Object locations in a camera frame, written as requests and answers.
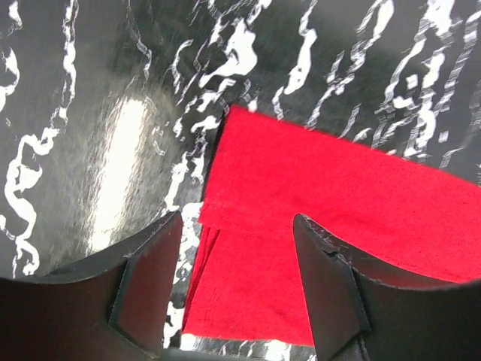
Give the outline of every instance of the glossy surface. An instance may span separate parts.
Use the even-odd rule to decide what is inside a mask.
[[[167,345],[232,102],[478,184],[480,6],[2,0],[0,275],[46,273],[180,209]]]

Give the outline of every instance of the red felt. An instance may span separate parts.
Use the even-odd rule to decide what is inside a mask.
[[[393,265],[481,277],[481,189],[233,107],[207,184],[184,332],[313,345],[292,237],[307,214]]]

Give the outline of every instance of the red fabric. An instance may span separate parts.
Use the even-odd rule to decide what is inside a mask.
[[[412,272],[481,276],[480,188],[232,108],[207,184],[184,332],[313,345],[292,237],[298,213]]]

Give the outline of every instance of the black and white marbled surface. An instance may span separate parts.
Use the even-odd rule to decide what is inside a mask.
[[[46,273],[179,209],[165,327],[178,346],[204,178],[234,102],[481,184],[480,16],[477,0],[0,0],[0,275]]]

